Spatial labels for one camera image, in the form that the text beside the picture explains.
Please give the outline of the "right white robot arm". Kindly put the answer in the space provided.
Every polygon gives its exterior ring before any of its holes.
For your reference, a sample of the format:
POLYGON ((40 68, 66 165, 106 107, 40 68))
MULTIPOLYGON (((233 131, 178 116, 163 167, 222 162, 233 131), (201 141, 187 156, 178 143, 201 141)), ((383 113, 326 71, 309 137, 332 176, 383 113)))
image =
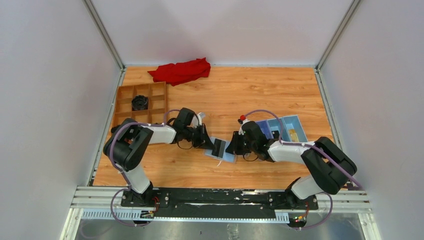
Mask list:
POLYGON ((356 164, 328 137, 316 141, 292 142, 268 139, 257 122, 245 115, 238 119, 240 129, 235 132, 228 152, 235 155, 254 154, 261 161, 303 164, 308 176, 294 180, 285 190, 286 204, 298 209, 310 196, 319 193, 337 194, 353 176, 356 164))

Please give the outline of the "black credit card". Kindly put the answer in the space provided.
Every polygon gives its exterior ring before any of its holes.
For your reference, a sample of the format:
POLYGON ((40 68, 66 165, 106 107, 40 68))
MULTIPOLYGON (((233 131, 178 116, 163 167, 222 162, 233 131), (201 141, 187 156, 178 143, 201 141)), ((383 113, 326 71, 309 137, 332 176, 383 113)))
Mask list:
POLYGON ((217 158, 223 158, 226 150, 226 141, 219 138, 214 139, 214 148, 211 155, 217 158))

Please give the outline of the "blue plastic box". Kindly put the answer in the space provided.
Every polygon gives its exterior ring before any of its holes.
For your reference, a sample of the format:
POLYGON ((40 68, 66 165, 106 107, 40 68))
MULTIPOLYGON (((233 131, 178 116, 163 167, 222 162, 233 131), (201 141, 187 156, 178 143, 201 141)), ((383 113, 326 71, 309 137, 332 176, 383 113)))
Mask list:
POLYGON ((280 118, 282 127, 277 119, 260 120, 256 123, 267 139, 281 139, 286 142, 308 142, 298 115, 283 116, 280 118))

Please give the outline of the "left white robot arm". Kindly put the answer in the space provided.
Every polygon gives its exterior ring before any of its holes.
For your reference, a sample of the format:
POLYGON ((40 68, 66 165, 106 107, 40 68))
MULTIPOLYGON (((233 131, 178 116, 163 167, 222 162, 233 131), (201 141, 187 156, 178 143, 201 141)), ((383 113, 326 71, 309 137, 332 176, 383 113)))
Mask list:
POLYGON ((177 117, 163 123, 143 123, 126 118, 118 125, 103 147, 103 153, 123 176, 128 190, 140 206, 153 201, 153 185, 142 167, 142 158, 150 145, 178 144, 185 140, 195 149, 214 150, 200 114, 188 108, 178 110, 177 117))

